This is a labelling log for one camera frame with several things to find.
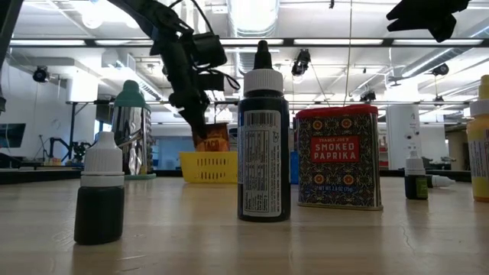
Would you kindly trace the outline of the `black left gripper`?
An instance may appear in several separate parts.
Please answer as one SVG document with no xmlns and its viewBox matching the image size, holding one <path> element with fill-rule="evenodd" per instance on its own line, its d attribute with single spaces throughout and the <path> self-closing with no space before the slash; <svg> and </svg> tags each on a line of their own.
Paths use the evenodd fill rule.
<svg viewBox="0 0 489 275">
<path fill-rule="evenodd" d="M 176 30 L 164 24 L 153 24 L 151 39 L 154 44 L 151 55 L 160 55 L 167 71 L 173 93 L 170 104 L 180 108 L 179 114 L 191 127 L 192 133 L 199 138 L 207 138 L 205 111 L 208 98 L 199 91 L 196 84 L 196 71 L 190 61 L 196 51 L 195 40 L 209 38 L 210 32 L 184 34 L 179 37 Z"/>
</svg>

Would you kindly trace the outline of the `black aluminium table frame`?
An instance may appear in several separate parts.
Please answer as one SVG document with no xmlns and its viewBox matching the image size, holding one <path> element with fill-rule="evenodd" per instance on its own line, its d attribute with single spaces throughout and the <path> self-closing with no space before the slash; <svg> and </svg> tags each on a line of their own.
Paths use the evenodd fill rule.
<svg viewBox="0 0 489 275">
<path fill-rule="evenodd" d="M 277 47 L 300 47 L 304 46 L 306 48 L 435 48 L 442 49 L 447 52 L 452 52 L 455 50 L 472 50 L 475 48 L 489 48 L 489 21 L 482 21 L 480 24 L 480 30 L 476 29 L 478 32 L 474 32 L 470 34 L 470 37 L 459 37 L 459 38 L 449 38 L 448 40 L 444 40 L 443 42 L 437 42 L 434 39 L 428 38 L 411 38 L 411 37 L 382 37 L 382 38 L 361 38 L 361 37 L 353 37 L 353 38 L 338 38 L 338 37 L 330 37 L 330 38 L 270 38 L 268 40 L 282 40 L 279 44 L 272 44 L 268 42 L 271 46 Z M 318 42 L 320 40 L 332 40 L 330 44 L 326 42 Z M 469 43 L 462 43 L 462 40 L 469 40 Z M 345 101 L 346 103 L 351 103 L 352 105 L 374 105 L 375 104 L 384 104 L 380 101 L 373 102 L 353 102 L 353 101 Z M 427 101 L 411 101 L 411 102 L 397 102 L 389 101 L 385 102 L 387 105 L 442 105 L 448 104 L 448 101 L 435 101 L 435 102 L 427 102 Z M 64 167 L 64 166 L 38 166 L 38 167 L 27 167 L 34 168 L 33 170 L 0 170 L 0 184 L 17 184 L 17 183 L 34 183 L 34 182 L 44 182 L 44 181 L 53 181 L 53 180 L 73 180 L 79 179 L 81 177 L 81 169 L 80 167 Z M 397 170 L 381 170 L 380 175 L 384 177 L 402 177 L 404 170 L 402 168 Z M 470 175 L 468 171 L 456 171 L 456 170 L 427 170 L 429 175 L 439 175 L 439 176 L 447 176 L 452 180 L 457 180 L 461 182 L 469 182 Z M 183 177 L 182 170 L 155 170 L 154 175 L 156 177 Z"/>
</svg>

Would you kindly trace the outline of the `blue plastic basket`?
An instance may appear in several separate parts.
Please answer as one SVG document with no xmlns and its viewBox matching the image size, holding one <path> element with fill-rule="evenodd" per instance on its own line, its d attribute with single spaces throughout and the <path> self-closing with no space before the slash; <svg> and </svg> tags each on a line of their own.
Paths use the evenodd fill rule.
<svg viewBox="0 0 489 275">
<path fill-rule="evenodd" d="M 290 152 L 290 183 L 292 185 L 299 183 L 299 156 L 296 151 Z"/>
</svg>

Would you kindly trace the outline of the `silver ventilation duct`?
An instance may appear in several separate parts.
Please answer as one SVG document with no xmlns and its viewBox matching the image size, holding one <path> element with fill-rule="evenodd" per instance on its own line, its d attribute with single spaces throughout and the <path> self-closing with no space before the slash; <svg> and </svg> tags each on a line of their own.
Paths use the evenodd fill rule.
<svg viewBox="0 0 489 275">
<path fill-rule="evenodd" d="M 231 32 L 236 37 L 271 37 L 280 0 L 226 0 Z"/>
</svg>

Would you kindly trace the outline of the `yellow food colouring bottle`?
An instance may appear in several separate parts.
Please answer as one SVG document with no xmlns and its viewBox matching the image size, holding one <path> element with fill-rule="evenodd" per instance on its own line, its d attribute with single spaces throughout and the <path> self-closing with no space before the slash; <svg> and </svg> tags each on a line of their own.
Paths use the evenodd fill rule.
<svg viewBox="0 0 489 275">
<path fill-rule="evenodd" d="M 489 75 L 481 77 L 478 98 L 469 105 L 468 152 L 473 198 L 489 202 Z"/>
</svg>

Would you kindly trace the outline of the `dark wall monitor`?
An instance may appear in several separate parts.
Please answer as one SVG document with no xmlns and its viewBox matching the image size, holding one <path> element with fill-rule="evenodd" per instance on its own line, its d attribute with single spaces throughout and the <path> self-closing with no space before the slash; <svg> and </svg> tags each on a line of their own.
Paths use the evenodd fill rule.
<svg viewBox="0 0 489 275">
<path fill-rule="evenodd" d="M 26 124 L 0 124 L 0 148 L 21 147 Z"/>
</svg>

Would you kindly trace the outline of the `yellow plastic basket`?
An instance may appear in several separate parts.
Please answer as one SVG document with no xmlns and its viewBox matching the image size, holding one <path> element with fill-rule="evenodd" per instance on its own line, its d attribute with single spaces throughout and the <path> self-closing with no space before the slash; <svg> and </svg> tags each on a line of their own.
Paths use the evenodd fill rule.
<svg viewBox="0 0 489 275">
<path fill-rule="evenodd" d="M 238 182 L 238 153 L 180 152 L 183 178 L 188 183 Z"/>
</svg>

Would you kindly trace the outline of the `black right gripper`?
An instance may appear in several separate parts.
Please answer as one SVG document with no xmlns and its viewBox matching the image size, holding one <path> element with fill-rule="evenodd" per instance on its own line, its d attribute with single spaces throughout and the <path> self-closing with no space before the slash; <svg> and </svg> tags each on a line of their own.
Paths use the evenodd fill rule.
<svg viewBox="0 0 489 275">
<path fill-rule="evenodd" d="M 387 13 L 388 31 L 427 30 L 441 43 L 448 40 L 457 20 L 454 13 L 464 11 L 471 0 L 401 0 Z"/>
</svg>

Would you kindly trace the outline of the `small white-capped dropper bottle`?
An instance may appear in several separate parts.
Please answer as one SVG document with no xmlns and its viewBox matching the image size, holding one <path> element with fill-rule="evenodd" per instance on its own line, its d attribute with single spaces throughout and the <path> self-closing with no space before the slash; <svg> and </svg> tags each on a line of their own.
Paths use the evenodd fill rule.
<svg viewBox="0 0 489 275">
<path fill-rule="evenodd" d="M 125 173 L 114 133 L 99 132 L 86 151 L 76 200 L 74 241 L 81 245 L 117 241 L 123 232 Z"/>
<path fill-rule="evenodd" d="M 450 187 L 455 184 L 456 181 L 448 178 L 447 176 L 440 175 L 428 175 L 427 176 L 427 184 L 429 188 L 445 188 Z"/>
</svg>

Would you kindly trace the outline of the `orange taco seasoning packet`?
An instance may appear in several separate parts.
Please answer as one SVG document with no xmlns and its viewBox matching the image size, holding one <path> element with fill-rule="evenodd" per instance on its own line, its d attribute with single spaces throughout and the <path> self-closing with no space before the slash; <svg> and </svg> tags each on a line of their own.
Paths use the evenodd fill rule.
<svg viewBox="0 0 489 275">
<path fill-rule="evenodd" d="M 205 133 L 206 138 L 201 138 L 197 132 L 192 131 L 195 151 L 229 151 L 230 143 L 227 123 L 207 124 Z"/>
</svg>

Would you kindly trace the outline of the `red-lidded smoked paprika tin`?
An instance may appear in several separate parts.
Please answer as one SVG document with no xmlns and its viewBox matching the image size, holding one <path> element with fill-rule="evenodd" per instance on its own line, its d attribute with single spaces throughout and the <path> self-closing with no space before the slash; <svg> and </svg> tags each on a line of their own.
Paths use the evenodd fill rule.
<svg viewBox="0 0 489 275">
<path fill-rule="evenodd" d="M 312 108 L 296 114 L 298 204 L 381 210 L 378 108 Z"/>
</svg>

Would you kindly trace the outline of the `black bottle with white cap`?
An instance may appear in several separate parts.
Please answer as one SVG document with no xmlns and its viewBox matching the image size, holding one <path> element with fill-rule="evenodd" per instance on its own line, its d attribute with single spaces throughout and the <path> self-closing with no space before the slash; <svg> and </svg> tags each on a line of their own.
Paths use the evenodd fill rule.
<svg viewBox="0 0 489 275">
<path fill-rule="evenodd" d="M 238 217 L 249 222 L 290 218 L 290 113 L 283 75 L 260 40 L 238 103 Z"/>
</svg>

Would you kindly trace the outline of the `white cylindrical column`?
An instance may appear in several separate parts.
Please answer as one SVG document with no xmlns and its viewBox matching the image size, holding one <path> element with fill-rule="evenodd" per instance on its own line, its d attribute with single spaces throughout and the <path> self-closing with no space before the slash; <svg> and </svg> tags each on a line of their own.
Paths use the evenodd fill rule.
<svg viewBox="0 0 489 275">
<path fill-rule="evenodd" d="M 390 170 L 403 169 L 405 159 L 415 150 L 421 154 L 419 107 L 389 105 L 387 107 L 387 151 Z"/>
</svg>

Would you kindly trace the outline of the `small green-labelled dropper bottle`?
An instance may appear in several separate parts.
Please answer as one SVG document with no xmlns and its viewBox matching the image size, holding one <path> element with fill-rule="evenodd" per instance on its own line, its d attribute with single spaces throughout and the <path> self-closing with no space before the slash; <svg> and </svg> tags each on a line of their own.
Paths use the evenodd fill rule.
<svg viewBox="0 0 489 275">
<path fill-rule="evenodd" d="M 423 159 L 418 156 L 416 150 L 411 150 L 406 158 L 404 169 L 404 188 L 407 199 L 427 200 L 428 178 L 423 166 Z"/>
</svg>

